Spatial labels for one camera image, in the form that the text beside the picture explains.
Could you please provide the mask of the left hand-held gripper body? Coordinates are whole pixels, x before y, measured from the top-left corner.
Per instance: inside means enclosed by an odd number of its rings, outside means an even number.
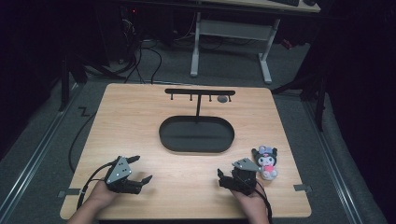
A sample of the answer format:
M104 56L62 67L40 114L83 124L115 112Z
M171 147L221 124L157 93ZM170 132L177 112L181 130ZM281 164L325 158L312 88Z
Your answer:
M118 156L111 163L105 176L107 188L117 193L139 194L142 188L136 185L136 181L128 179L132 169L126 159L126 157Z

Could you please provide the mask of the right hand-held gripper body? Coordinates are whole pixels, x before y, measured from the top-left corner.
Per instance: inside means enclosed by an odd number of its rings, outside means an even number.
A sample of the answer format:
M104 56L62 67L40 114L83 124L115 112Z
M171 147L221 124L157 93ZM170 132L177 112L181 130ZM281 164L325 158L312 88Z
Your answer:
M249 195L256 187L256 175L260 171L259 166L248 158L233 162L231 171L234 187L231 190Z

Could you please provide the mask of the person's right hand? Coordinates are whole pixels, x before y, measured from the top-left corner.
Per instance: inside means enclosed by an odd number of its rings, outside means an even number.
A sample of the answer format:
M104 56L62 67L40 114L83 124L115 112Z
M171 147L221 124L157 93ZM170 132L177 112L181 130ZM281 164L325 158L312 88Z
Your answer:
M260 183L256 184L255 189L249 195L232 190L232 195L240 203L242 210L247 217L266 217L267 206L262 198L263 189Z

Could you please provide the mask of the person's left hand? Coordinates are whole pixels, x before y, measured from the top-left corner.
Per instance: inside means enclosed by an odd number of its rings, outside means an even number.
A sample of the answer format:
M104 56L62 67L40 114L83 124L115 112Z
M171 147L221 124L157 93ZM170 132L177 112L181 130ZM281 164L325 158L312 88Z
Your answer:
M100 180L93 187L85 204L88 205L92 211L98 213L110 206L118 196L119 194L117 192L109 190L106 183L103 180Z

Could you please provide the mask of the black and pink plush toy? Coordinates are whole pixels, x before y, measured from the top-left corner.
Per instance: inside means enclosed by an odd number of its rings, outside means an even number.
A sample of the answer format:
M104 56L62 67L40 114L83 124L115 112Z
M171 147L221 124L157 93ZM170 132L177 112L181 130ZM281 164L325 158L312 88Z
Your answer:
M259 146L251 149L254 161L261 169L262 178L274 180L277 177L277 149L275 147Z

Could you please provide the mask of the black hook stand with tray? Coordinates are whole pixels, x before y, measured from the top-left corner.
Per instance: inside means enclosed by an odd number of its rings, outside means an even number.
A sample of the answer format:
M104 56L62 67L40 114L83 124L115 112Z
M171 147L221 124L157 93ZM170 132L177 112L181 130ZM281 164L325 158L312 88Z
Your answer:
M163 146L177 153L222 153L233 143L233 125L221 117L201 115L202 97L212 101L213 96L224 97L231 102L235 91L165 89L174 99L175 94L197 96L196 112L193 116L172 116L163 121L159 128Z

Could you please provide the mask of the black metal stand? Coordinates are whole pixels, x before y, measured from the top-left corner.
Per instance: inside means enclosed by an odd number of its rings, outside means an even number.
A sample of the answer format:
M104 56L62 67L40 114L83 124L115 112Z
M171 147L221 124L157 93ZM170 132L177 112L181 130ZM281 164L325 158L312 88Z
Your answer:
M310 101L312 99L316 101L316 107L314 109L314 122L317 128L322 132L322 119L325 110L324 103L327 80L327 75L325 73L315 73L305 77L297 78L292 82L271 90L271 93L280 94L281 92L300 87L302 90L300 93L300 99L302 101Z
M87 82L87 75L83 63L76 55L65 54L62 60L60 111L65 111L69 104L71 78L73 78L77 84L85 84Z

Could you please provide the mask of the black computer tower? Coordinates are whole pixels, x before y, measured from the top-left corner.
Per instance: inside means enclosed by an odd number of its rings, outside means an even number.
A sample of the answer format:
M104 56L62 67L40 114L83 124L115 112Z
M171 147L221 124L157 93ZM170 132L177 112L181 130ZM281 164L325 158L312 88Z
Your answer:
M126 59L134 60L134 53L139 45L138 15L135 7L120 7L121 30L126 42Z

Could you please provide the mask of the white-framed wooden desk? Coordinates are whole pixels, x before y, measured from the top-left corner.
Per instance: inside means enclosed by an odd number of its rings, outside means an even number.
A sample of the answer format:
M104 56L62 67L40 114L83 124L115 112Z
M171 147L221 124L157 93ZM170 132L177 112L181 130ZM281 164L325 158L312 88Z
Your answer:
M266 9L270 12L280 13L302 13L308 15L309 13L319 13L320 6L316 4L312 7L299 0L298 7L291 7L268 0L198 0L199 7L214 6L221 4L225 6L235 6L239 9L242 7L254 7L257 9ZM280 17L276 16L270 24L258 24L253 21L226 21L225 19L202 19L201 13L195 14L195 34L194 34L194 48L191 57L191 76L197 77L199 72L199 58L200 58L200 37L202 35L230 37L246 40L264 41L266 46L263 52L258 54L258 60L262 70L263 80L266 84L272 83L271 74L269 71L267 57L276 37L277 29L280 24Z

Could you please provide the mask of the black keyboard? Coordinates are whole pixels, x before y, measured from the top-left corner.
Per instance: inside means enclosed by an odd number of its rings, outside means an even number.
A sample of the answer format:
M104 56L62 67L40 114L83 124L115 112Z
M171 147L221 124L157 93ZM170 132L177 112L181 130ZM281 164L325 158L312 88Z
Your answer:
M291 6L291 7L298 7L300 3L299 0L268 0L268 1Z

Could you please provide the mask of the metal floor rail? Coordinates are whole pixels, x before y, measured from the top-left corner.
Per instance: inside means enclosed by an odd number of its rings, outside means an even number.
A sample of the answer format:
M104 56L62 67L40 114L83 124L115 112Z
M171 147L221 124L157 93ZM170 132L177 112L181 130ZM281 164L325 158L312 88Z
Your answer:
M0 224L5 224L13 213L48 153L68 108L83 87L83 84L73 84L69 100L62 105L63 91L61 85L56 85L51 97L28 120L19 138L0 161Z
M349 224L362 224L361 214L358 211L345 179L341 174L338 165L336 164L336 160L332 155L330 145L325 138L324 132L321 131L316 124L313 106L307 102L302 102L302 105L319 140L324 163L332 179L338 198L343 205Z

